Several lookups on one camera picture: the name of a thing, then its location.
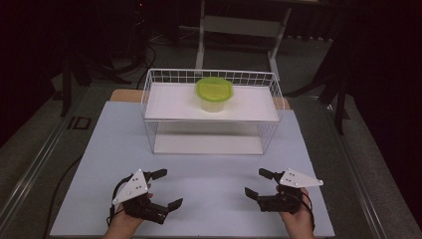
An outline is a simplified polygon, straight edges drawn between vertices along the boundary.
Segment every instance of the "white tabletop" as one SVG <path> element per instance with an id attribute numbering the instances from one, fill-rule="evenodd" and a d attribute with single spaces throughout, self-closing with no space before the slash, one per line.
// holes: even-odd
<path id="1" fill-rule="evenodd" d="M 105 104 L 96 129 L 51 231 L 53 236 L 102 236 L 114 187 L 139 168 L 168 169 L 151 181 L 152 201 L 166 206 L 183 198 L 163 225 L 144 222 L 138 237 L 285 237 L 276 212 L 261 212 L 244 194 L 247 186 L 274 195 L 276 182 L 258 174 L 264 167 L 315 176 L 297 119 L 286 111 L 264 155 L 153 154 L 138 103 Z M 334 232 L 318 187 L 309 188 L 316 236 Z"/>

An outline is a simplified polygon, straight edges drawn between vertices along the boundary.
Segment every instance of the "green plastic bowl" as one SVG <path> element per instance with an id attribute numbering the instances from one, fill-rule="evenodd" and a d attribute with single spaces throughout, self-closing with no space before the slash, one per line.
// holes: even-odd
<path id="1" fill-rule="evenodd" d="M 223 78 L 203 78 L 196 83 L 196 95 L 207 112 L 220 112 L 224 103 L 233 97 L 233 84 Z"/>

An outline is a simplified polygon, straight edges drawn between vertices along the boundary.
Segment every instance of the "human arm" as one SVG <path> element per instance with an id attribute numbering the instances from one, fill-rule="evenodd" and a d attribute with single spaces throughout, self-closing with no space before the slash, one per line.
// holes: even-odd
<path id="1" fill-rule="evenodd" d="M 304 194 L 309 195 L 306 189 L 301 188 L 301 191 Z M 310 204 L 310 200 L 305 195 L 303 195 L 302 201 L 306 205 Z M 290 212 L 279 212 L 279 214 L 292 239 L 315 239 L 312 216 L 304 205 L 301 204 L 299 211 L 295 214 L 291 214 Z"/>
<path id="2" fill-rule="evenodd" d="M 142 222 L 143 219 L 127 215 L 123 210 L 123 206 L 120 205 L 103 239 L 131 239 Z"/>

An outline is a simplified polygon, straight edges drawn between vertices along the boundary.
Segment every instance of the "white shelf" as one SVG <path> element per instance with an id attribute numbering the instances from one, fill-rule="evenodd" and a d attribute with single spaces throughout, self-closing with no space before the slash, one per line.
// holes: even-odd
<path id="1" fill-rule="evenodd" d="M 234 95 L 219 113 L 201 109 L 194 84 L 151 84 L 145 120 L 211 120 L 278 122 L 279 117 L 268 87 L 233 86 Z"/>
<path id="2" fill-rule="evenodd" d="M 160 121 L 155 153 L 261 155 L 257 123 Z"/>

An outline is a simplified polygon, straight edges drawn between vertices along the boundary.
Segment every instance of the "white wire basket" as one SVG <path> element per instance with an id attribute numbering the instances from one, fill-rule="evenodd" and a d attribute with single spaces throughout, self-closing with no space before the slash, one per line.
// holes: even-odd
<path id="1" fill-rule="evenodd" d="M 232 105 L 221 113 L 198 104 L 194 87 L 207 77 L 233 84 Z M 150 69 L 141 99 L 155 153 L 264 154 L 284 109 L 279 80 L 268 72 Z"/>

